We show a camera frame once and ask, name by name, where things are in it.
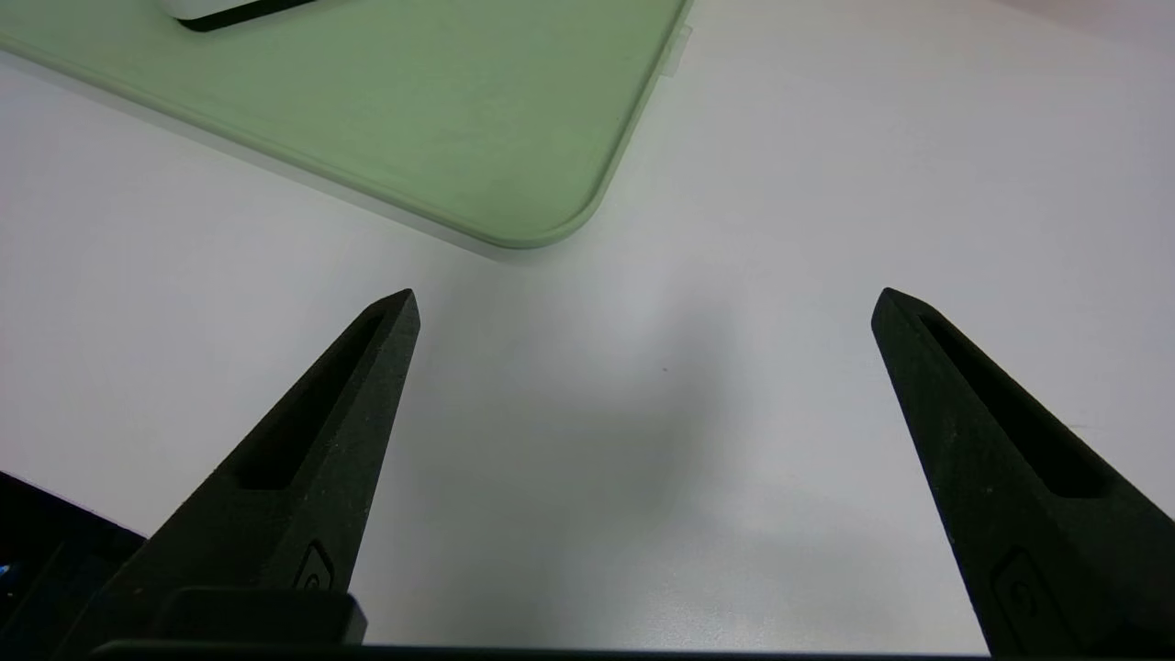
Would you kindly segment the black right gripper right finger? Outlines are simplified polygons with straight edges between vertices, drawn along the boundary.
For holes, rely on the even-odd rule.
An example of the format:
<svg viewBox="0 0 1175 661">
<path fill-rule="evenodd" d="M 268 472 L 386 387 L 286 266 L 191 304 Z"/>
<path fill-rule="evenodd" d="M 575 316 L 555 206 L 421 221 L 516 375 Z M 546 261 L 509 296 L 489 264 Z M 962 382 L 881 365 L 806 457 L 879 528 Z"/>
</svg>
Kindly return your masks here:
<svg viewBox="0 0 1175 661">
<path fill-rule="evenodd" d="M 1171 517 L 926 302 L 870 329 L 991 655 L 1171 656 Z"/>
</svg>

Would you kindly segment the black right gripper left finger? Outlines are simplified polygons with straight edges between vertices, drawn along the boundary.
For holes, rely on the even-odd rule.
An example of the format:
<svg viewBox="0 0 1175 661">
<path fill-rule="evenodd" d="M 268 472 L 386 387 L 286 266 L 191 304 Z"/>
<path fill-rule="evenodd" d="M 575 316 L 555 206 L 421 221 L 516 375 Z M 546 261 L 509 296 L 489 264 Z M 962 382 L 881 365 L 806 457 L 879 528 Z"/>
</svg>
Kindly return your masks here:
<svg viewBox="0 0 1175 661">
<path fill-rule="evenodd" d="M 410 289 L 365 306 L 98 591 L 62 650 L 358 645 L 350 581 L 417 335 Z"/>
</svg>

